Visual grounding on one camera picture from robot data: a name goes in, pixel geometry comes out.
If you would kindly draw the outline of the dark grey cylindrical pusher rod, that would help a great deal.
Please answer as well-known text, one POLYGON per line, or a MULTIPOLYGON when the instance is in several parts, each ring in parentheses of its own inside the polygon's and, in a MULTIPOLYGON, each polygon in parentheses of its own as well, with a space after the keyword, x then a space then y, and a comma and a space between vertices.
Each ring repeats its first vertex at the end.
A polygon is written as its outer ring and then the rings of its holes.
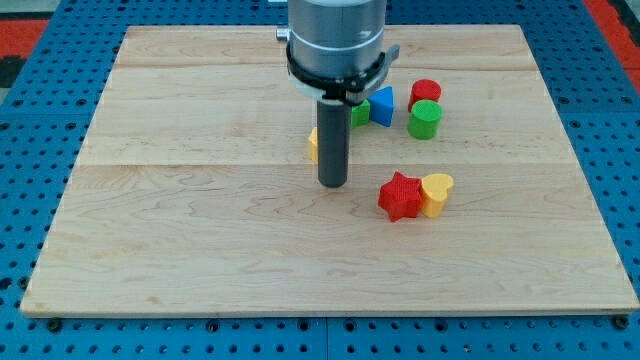
POLYGON ((351 108, 317 103, 318 180, 339 188, 348 177, 351 108))

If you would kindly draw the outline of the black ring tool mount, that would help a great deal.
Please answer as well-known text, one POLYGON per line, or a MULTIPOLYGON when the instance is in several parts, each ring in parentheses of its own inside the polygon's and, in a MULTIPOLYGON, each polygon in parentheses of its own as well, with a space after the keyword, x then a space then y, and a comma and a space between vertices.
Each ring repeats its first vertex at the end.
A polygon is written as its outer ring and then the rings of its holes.
POLYGON ((286 45, 287 71, 290 81, 303 95, 326 105, 360 105, 384 83, 392 63, 398 59, 400 46, 381 52, 374 63, 351 77, 326 78, 303 69, 286 45))

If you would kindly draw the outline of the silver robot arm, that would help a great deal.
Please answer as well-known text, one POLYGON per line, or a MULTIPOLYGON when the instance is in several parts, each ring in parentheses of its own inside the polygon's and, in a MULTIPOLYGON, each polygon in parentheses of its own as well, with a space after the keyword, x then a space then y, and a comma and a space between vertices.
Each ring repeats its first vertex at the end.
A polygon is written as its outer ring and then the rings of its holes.
POLYGON ((339 188, 348 178, 352 109, 385 81, 400 47, 383 48, 385 0, 289 0, 289 79, 316 102, 317 175, 339 188))

